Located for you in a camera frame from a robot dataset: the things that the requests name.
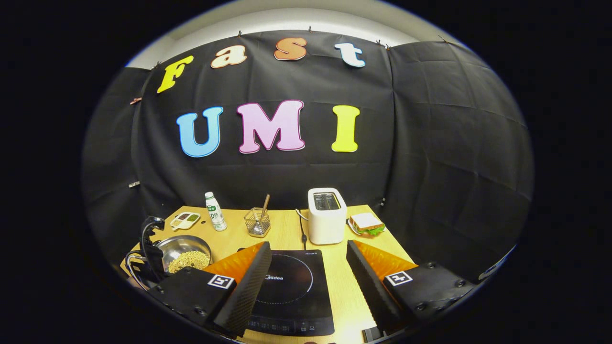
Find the metal bowl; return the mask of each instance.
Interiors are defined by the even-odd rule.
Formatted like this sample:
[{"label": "metal bowl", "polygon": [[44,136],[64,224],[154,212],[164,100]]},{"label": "metal bowl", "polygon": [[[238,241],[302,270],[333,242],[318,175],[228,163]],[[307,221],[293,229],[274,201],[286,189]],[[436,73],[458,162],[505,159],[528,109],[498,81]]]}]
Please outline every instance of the metal bowl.
[{"label": "metal bowl", "polygon": [[168,239],[162,240],[155,245],[158,249],[162,250],[163,257],[163,269],[165,272],[170,273],[168,270],[170,263],[178,258],[181,253],[199,251],[208,255],[210,258],[208,265],[212,264],[211,248],[208,246],[206,241],[192,235],[178,235],[169,237]]}]

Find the pink letter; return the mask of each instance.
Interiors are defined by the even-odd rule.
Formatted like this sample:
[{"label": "pink letter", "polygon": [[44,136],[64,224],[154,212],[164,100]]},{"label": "pink letter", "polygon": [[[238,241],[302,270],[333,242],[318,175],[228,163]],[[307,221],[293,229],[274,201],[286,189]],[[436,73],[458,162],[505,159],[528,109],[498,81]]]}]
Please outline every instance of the pink letter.
[{"label": "pink letter", "polygon": [[272,149],[276,135],[280,140],[276,145],[281,151],[298,151],[306,145],[300,138],[300,109],[304,107],[301,100],[286,100],[276,109],[272,120],[257,103],[248,103],[238,107],[242,115],[242,146],[239,151],[251,154],[259,151],[255,143],[255,133],[266,150]]}]

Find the white toaster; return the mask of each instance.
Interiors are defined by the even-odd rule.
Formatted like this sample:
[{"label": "white toaster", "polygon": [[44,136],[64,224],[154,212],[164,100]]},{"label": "white toaster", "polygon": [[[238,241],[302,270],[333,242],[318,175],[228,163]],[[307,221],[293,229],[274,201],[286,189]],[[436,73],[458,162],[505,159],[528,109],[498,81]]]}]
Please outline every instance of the white toaster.
[{"label": "white toaster", "polygon": [[346,203],[338,190],[320,187],[308,191],[308,234],[315,245],[344,240]]}]

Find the utensil holder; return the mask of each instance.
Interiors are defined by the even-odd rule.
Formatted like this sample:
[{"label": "utensil holder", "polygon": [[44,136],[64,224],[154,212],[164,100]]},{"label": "utensil holder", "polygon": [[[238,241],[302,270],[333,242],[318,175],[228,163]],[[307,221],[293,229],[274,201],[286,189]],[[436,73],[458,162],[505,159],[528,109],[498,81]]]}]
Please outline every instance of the utensil holder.
[{"label": "utensil holder", "polygon": [[262,208],[251,208],[247,215],[244,215],[244,223],[246,223],[247,232],[251,236],[265,237],[272,226],[267,212],[261,216],[262,210]]}]

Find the metal handle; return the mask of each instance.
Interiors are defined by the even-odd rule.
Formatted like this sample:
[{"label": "metal handle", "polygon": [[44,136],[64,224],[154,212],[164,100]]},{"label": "metal handle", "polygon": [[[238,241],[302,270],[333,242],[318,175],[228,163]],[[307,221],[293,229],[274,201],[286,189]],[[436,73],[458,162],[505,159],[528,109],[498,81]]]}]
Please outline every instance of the metal handle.
[{"label": "metal handle", "polygon": [[130,260],[132,258],[137,258],[137,259],[140,259],[141,261],[147,261],[147,258],[143,256],[136,256],[136,252],[128,253],[128,255],[125,257],[125,266],[127,267],[127,270],[130,272],[130,275],[143,290],[147,290],[147,288],[140,281],[140,279],[138,278],[138,276],[134,273],[134,270],[132,269],[132,265],[130,264]]}]

